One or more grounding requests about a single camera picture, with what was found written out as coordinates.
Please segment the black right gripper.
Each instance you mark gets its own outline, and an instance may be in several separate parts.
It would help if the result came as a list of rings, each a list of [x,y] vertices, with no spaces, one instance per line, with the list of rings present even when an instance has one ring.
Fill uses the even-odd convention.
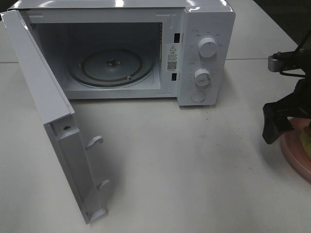
[[[292,93],[276,102],[274,119],[287,120],[288,117],[311,118],[311,80],[300,79]]]

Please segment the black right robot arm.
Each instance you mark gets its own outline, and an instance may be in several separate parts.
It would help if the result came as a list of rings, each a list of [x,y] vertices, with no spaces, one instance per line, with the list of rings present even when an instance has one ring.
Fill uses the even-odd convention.
[[[276,117],[311,117],[311,50],[305,48],[310,39],[308,30],[294,51],[277,52],[269,57],[270,71],[299,79],[292,93],[267,104]]]

